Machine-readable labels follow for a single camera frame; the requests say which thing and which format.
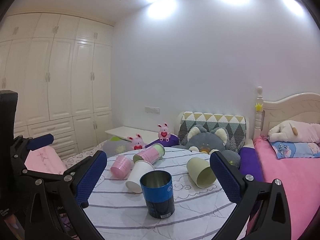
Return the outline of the pink ribbed plastic cup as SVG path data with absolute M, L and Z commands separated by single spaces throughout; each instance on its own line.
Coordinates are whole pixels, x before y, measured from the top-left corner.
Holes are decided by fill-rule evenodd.
M 124 155 L 119 155 L 112 164 L 110 171 L 117 179 L 124 179 L 133 167 L 133 161 Z

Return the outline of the white paper cup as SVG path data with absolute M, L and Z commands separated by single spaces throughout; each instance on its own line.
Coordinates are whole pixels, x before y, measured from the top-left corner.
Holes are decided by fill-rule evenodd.
M 139 160 L 135 162 L 133 169 L 125 183 L 128 190 L 133 193 L 142 193 L 140 178 L 144 174 L 151 172 L 154 169 L 155 169 L 154 166 L 147 161 Z

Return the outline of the pink bed blanket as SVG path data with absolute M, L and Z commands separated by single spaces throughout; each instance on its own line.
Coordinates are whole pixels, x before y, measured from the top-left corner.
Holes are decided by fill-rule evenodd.
M 319 208 L 319 159 L 278 159 L 264 137 L 254 142 L 263 178 L 282 181 L 291 218 L 291 238 L 299 239 Z

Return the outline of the grey cat plush cushion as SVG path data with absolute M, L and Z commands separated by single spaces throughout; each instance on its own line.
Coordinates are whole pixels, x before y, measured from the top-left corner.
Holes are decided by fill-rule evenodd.
M 174 147 L 208 155 L 219 151 L 231 165 L 240 168 L 241 157 L 238 153 L 229 149 L 229 134 L 227 130 L 222 127 L 212 129 L 208 132 L 203 126 L 195 125 L 188 132 L 186 142 Z

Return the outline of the white and pink plush toy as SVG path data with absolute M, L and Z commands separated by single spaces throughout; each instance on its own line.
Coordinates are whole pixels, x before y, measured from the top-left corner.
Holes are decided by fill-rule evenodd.
M 270 142 L 314 142 L 319 144 L 319 124 L 286 120 L 268 132 Z

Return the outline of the triangle patterned quilted chair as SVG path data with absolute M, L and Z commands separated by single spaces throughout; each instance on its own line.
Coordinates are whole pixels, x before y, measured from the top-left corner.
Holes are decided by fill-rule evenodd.
M 185 111 L 178 115 L 174 126 L 174 133 L 177 135 L 180 145 L 185 145 L 187 142 L 187 134 L 195 125 L 203 126 L 208 132 L 221 127 L 227 129 L 230 148 L 236 152 L 250 141 L 249 122 L 242 115 Z

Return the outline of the cream wardrobe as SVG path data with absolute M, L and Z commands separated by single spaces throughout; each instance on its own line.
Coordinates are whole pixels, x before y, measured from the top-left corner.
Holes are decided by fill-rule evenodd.
M 110 25 L 69 15 L 1 21 L 1 89 L 18 93 L 15 135 L 52 134 L 62 159 L 106 140 L 112 35 Z

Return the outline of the pink and green can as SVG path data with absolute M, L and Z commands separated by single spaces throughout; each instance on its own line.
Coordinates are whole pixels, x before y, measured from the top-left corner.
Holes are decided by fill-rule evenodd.
M 136 163 L 137 161 L 143 160 L 149 162 L 150 164 L 154 164 L 161 159 L 163 155 L 165 155 L 165 148 L 163 145 L 155 143 L 135 154 L 133 156 L 133 162 Z

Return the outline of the pink bunny toy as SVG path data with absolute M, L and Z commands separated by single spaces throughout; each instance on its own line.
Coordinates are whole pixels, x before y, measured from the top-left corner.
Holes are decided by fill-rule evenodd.
M 127 137 L 130 141 L 131 148 L 133 150 L 141 150 L 145 148 L 145 142 L 140 134 L 136 134 L 136 137 Z
M 164 140 L 166 142 L 169 142 L 171 133 L 169 131 L 168 124 L 167 123 L 164 123 L 162 125 L 158 124 L 157 126 L 159 127 L 159 132 L 158 132 L 159 140 L 160 141 Z

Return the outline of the cream bed headboard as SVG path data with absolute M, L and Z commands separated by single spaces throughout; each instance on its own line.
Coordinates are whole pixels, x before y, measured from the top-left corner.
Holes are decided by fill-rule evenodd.
M 319 123 L 320 96 L 317 93 L 299 93 L 278 101 L 263 99 L 263 88 L 257 87 L 255 103 L 263 103 L 263 111 L 255 111 L 253 140 L 285 120 Z

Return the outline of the striped white tablecloth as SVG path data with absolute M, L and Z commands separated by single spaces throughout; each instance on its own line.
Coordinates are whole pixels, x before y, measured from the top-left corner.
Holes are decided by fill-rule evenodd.
M 126 179 L 107 166 L 89 199 L 85 213 L 104 239 L 212 239 L 233 212 L 219 181 L 199 188 L 190 178 L 187 163 L 210 156 L 167 147 L 153 166 L 155 172 L 138 180 L 142 193 L 134 193 Z

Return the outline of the blue metal tin cup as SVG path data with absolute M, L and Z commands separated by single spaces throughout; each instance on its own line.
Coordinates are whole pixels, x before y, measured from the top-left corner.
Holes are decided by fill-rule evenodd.
M 165 219 L 175 212 L 172 176 L 169 172 L 148 172 L 140 178 L 140 185 L 151 217 Z

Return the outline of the white side table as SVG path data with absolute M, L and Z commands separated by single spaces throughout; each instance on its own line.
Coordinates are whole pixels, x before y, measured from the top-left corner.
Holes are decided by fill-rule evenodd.
M 113 128 L 105 131 L 105 133 L 109 137 L 119 137 L 120 139 L 123 140 L 128 140 L 128 137 L 136 137 L 136 134 L 139 134 L 142 136 L 144 142 L 146 145 L 150 144 L 151 142 L 155 141 L 158 139 L 158 133 L 153 132 L 153 131 L 147 131 L 143 129 L 137 129 L 137 128 L 132 128 L 132 127 L 118 127 L 118 128 Z

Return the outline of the pink bunny toy front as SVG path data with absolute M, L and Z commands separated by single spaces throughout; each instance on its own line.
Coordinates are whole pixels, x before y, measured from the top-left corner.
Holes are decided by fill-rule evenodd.
M 136 134 L 136 137 L 127 137 L 130 141 L 131 148 L 133 150 L 141 150 L 145 148 L 145 142 L 140 134 Z

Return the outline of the pink bunny toy rear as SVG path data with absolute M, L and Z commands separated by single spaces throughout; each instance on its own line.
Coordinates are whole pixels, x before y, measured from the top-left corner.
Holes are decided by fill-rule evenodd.
M 160 141 L 164 140 L 166 142 L 169 142 L 171 133 L 169 131 L 168 124 L 167 123 L 164 123 L 162 125 L 158 124 L 157 126 L 159 127 L 159 132 L 158 132 L 159 140 Z

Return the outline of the pale green plastic cup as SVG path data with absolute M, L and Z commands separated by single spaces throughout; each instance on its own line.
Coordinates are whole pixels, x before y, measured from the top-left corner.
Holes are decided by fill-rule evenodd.
M 206 188 L 216 181 L 216 176 L 207 160 L 193 157 L 187 162 L 188 174 L 199 188 Z

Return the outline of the yellow crown ornament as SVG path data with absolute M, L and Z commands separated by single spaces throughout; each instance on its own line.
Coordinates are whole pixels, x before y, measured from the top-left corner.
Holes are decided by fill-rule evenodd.
M 263 103 L 257 102 L 257 103 L 255 104 L 255 110 L 256 110 L 257 112 L 262 112 L 262 111 L 263 111 Z

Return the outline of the wall socket panel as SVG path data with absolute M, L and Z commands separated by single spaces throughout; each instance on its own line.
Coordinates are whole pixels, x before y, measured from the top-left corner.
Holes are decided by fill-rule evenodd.
M 145 107 L 145 112 L 146 113 L 151 113 L 151 114 L 160 114 L 160 108 L 159 107 Z

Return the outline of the grey round cushion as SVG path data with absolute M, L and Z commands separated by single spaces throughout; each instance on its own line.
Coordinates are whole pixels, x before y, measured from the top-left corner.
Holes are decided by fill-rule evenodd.
M 112 157 L 124 152 L 132 150 L 131 142 L 120 139 L 119 137 L 112 137 L 104 142 L 101 150 L 107 154 L 107 157 Z

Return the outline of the purple cushion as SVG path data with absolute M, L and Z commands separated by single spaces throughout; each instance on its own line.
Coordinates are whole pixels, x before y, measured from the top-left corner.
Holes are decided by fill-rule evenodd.
M 258 155 L 254 148 L 242 147 L 240 155 L 240 172 L 243 175 L 251 174 L 256 181 L 264 182 L 263 171 Z

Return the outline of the pink folded cloth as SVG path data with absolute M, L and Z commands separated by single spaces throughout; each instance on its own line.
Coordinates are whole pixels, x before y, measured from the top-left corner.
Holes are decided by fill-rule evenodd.
M 67 170 L 67 167 L 51 146 L 30 151 L 24 164 L 27 169 L 42 173 L 63 174 Z

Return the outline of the blue cartoon pillow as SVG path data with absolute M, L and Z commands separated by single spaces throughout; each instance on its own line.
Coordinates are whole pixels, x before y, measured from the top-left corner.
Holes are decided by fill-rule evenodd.
M 314 142 L 270 142 L 278 159 L 319 158 L 319 146 Z

